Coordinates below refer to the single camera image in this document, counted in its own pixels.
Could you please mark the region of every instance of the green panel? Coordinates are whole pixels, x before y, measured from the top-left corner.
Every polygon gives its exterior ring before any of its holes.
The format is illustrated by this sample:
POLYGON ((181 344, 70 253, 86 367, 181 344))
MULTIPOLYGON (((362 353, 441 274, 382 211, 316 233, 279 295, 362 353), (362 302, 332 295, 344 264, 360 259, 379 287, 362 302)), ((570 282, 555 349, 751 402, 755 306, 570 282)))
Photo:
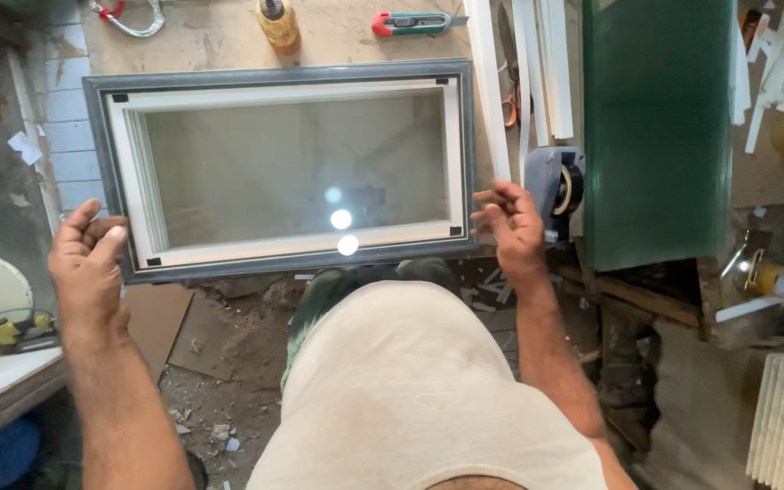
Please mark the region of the green panel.
POLYGON ((730 202, 735 3, 583 0, 595 270, 714 255, 730 202))

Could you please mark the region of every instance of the hairy arm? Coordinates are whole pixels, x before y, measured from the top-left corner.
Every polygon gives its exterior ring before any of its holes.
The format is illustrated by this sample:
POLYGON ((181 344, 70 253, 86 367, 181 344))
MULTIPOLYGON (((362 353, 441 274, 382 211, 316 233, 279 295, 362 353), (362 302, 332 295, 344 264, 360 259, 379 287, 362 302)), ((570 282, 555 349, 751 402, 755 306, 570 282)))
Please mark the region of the hairy arm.
POLYGON ((474 198, 485 209, 472 215, 493 233, 497 257, 517 295, 519 372, 522 381, 543 392, 598 452, 610 490, 636 488, 607 442, 594 388, 574 359, 564 334, 559 303, 543 254, 544 227, 528 191, 496 181, 474 198))
POLYGON ((83 487, 192 490, 186 454, 120 302, 125 219, 93 221, 100 206, 90 200, 72 213, 48 257, 83 432, 83 487))

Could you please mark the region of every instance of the man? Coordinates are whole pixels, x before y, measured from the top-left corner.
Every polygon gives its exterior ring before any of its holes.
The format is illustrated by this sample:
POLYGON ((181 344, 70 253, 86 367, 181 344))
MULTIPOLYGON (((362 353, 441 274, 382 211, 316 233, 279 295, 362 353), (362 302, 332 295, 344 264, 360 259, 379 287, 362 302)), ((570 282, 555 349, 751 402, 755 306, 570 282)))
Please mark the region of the man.
MULTIPOLYGON (((474 198, 485 207, 472 218, 495 235, 517 292, 522 383, 455 290, 441 287, 437 262, 427 273, 400 269, 396 281, 321 274, 296 311, 280 426, 247 488, 634 488, 564 338, 534 202, 506 181, 474 198)), ((75 211, 49 256, 83 484, 191 490, 180 440, 126 329, 117 266, 125 219, 93 221, 98 209, 92 200, 75 211)))

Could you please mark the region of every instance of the metal clamp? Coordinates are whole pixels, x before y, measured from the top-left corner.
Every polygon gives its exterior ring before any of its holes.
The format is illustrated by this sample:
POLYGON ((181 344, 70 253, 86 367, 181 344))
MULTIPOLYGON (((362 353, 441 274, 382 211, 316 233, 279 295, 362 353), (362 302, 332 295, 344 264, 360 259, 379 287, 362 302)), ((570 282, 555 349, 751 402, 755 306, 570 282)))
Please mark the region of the metal clamp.
POLYGON ((101 6, 96 0, 90 0, 90 9, 98 14, 102 20, 106 20, 115 25, 118 29, 122 30, 130 36, 135 38, 149 38, 156 34, 159 29, 166 23, 166 18, 162 16, 162 8, 159 7, 159 0, 147 0, 153 8, 153 23, 144 30, 129 29, 117 20, 118 15, 114 15, 108 9, 101 6))

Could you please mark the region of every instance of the wooden beam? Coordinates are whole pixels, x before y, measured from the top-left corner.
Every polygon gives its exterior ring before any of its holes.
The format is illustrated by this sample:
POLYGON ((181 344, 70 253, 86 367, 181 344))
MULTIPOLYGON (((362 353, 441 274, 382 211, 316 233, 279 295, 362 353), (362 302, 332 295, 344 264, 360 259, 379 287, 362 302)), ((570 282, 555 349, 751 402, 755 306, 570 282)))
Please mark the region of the wooden beam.
MULTIPOLYGON (((583 274, 576 267, 561 266, 559 274, 566 279, 583 282, 583 274)), ((701 326, 701 311, 694 305, 606 276, 596 276, 595 285, 601 294, 624 299, 642 309, 672 318, 690 327, 701 326)))

